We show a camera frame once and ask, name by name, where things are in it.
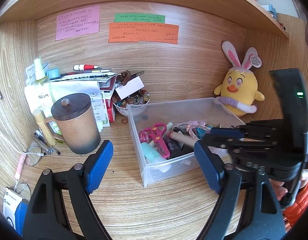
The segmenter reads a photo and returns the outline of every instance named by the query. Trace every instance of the spray bottle cap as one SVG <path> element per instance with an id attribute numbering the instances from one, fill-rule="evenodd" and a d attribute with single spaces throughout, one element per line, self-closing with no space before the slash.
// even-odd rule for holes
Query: spray bottle cap
<path id="1" fill-rule="evenodd" d="M 36 58 L 34 60 L 34 64 L 35 64 L 35 75 L 36 75 L 36 80 L 40 80 L 42 78 L 44 78 L 45 72 L 43 70 L 43 65 L 41 63 L 41 59 L 40 58 Z"/>

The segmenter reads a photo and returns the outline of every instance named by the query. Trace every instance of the yellow chick plush toy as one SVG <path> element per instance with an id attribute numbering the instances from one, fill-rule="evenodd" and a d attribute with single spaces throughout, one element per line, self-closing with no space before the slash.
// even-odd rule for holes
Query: yellow chick plush toy
<path id="1" fill-rule="evenodd" d="M 262 62 L 258 58 L 258 52 L 254 47 L 249 48 L 241 65 L 232 43 L 224 41 L 222 49 L 233 68 L 227 72 L 223 84 L 214 89 L 214 94 L 221 94 L 217 97 L 218 101 L 237 116 L 255 113 L 256 106 L 252 105 L 254 99 L 264 100 L 264 95 L 258 91 L 256 77 L 249 70 L 252 63 L 255 67 L 261 66 Z"/>

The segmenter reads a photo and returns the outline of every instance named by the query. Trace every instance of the person's hand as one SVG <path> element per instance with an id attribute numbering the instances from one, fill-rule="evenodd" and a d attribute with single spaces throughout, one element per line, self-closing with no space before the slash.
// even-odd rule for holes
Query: person's hand
<path id="1" fill-rule="evenodd" d="M 284 182 L 276 181 L 273 179 L 270 179 L 270 182 L 272 184 L 272 187 L 274 189 L 275 195 L 278 200 L 281 200 L 282 197 L 287 193 L 287 188 L 283 187 Z M 302 170 L 301 173 L 301 186 L 300 188 L 303 188 L 308 182 L 308 169 Z"/>

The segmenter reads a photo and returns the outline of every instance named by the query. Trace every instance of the plastic storage bin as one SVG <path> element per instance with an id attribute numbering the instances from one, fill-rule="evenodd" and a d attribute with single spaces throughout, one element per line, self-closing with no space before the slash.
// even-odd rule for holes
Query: plastic storage bin
<path id="1" fill-rule="evenodd" d="M 161 163 L 148 164 L 140 146 L 139 131 L 151 127 L 157 122 L 173 124 L 185 121 L 205 121 L 206 123 L 221 124 L 229 128 L 231 125 L 244 124 L 236 115 L 220 104 L 215 98 L 190 99 L 173 102 L 152 103 L 146 105 L 128 106 L 129 129 L 134 144 L 139 169 L 144 187 L 191 171 L 199 167 L 194 153 Z M 163 166 L 170 165 L 168 171 Z"/>

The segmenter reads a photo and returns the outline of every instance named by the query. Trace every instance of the plush toy arm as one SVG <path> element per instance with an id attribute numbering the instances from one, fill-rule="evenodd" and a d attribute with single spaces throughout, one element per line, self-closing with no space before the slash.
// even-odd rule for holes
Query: plush toy arm
<path id="1" fill-rule="evenodd" d="M 217 96 L 221 93 L 222 84 L 219 85 L 217 88 L 214 89 L 214 94 Z"/>
<path id="2" fill-rule="evenodd" d="M 258 101 L 263 101 L 265 99 L 264 95 L 261 92 L 259 92 L 259 91 L 255 92 L 255 97 L 254 98 L 256 100 L 258 100 Z"/>

